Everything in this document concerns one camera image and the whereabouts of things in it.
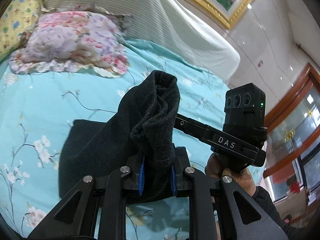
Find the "floral bedsheet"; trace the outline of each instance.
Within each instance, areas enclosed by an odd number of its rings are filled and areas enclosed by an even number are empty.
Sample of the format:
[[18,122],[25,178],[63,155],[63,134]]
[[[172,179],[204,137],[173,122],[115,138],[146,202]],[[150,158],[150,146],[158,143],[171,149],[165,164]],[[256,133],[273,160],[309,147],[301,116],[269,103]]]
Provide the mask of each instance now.
[[[178,78],[179,113],[222,129],[226,85],[207,70],[152,42],[126,43],[131,65],[120,79],[87,73],[46,72],[17,75],[0,65],[0,213],[20,235],[31,230],[60,200],[60,150],[73,120],[107,122],[122,96],[152,70]],[[210,146],[174,130],[173,142],[185,146],[191,165],[204,171]],[[263,168],[250,167],[256,183]],[[168,198],[126,209],[126,239],[187,239],[188,198]]]

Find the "pink floral pillowcase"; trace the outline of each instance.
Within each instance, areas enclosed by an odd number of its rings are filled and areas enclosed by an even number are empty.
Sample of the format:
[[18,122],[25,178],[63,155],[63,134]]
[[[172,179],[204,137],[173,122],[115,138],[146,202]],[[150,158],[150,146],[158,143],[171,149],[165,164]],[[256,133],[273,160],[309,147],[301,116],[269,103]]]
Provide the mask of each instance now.
[[90,4],[90,5],[69,5],[66,7],[60,8],[45,8],[41,6],[41,13],[56,13],[56,12],[66,12],[66,11],[85,11],[85,12],[93,12],[93,13],[100,13],[105,15],[108,19],[110,19],[115,25],[118,26],[119,30],[122,32],[123,35],[127,34],[127,31],[131,25],[133,20],[133,16],[130,14],[114,14],[108,12],[106,9]]
[[105,15],[87,11],[44,14],[26,47],[11,54],[15,73],[70,71],[92,67],[99,75],[117,77],[127,71],[122,33]]

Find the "pillow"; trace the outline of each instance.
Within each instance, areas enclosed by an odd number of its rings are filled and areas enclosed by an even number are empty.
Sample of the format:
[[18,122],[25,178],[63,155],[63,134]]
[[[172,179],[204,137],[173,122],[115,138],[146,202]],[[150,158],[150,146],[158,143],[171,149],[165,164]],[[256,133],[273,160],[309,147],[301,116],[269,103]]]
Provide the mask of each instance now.
[[123,35],[126,35],[128,28],[131,25],[133,16],[129,14],[113,14],[108,12],[106,9],[97,5],[70,5],[60,8],[46,9],[41,6],[42,13],[53,13],[53,12],[65,12],[65,11],[87,11],[93,13],[100,13],[110,19],[115,25],[118,26],[119,30]]
[[23,63],[72,59],[123,74],[127,57],[122,33],[105,15],[63,11],[39,17],[19,58]]
[[90,69],[94,70],[95,73],[102,77],[108,78],[116,78],[120,77],[122,73],[108,71],[107,69],[99,68],[94,66],[93,64],[82,64],[76,62],[75,60],[67,60],[67,59],[53,59],[50,62],[46,61],[38,61],[38,62],[30,62],[24,63],[21,60],[23,51],[25,49],[18,49],[10,54],[9,58],[9,66],[13,73],[16,74],[30,74],[33,72],[44,73],[48,71],[53,72],[78,72],[83,70],[83,72],[90,73]]
[[37,20],[41,0],[13,0],[0,19],[0,62],[20,45],[22,33]]

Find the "human hand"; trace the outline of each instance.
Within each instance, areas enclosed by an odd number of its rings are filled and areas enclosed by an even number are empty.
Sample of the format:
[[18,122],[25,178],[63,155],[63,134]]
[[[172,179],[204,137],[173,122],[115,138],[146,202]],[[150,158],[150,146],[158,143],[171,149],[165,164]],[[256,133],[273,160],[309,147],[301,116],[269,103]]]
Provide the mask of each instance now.
[[256,191],[256,185],[253,182],[251,173],[248,168],[245,168],[240,174],[237,174],[231,171],[229,168],[225,168],[222,171],[222,168],[217,160],[217,154],[213,153],[209,157],[207,166],[204,169],[204,172],[207,176],[212,178],[220,178],[220,176],[230,176],[235,180],[250,196],[253,196]]

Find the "bed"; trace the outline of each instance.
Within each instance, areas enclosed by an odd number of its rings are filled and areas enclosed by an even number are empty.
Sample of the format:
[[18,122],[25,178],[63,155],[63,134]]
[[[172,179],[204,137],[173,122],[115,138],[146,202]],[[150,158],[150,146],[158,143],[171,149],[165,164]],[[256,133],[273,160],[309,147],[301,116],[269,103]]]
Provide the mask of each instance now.
[[[180,114],[222,129],[224,81],[239,63],[219,34],[175,0],[44,0],[47,8],[81,3],[134,16],[124,43],[126,74],[15,74],[8,57],[0,64],[0,213],[24,237],[60,200],[59,155],[75,119],[107,122],[131,87],[161,70],[178,79]],[[204,171],[208,145],[178,130],[173,142]],[[258,184],[263,167],[250,171]],[[187,239],[188,207],[187,198],[127,207],[127,239]]]

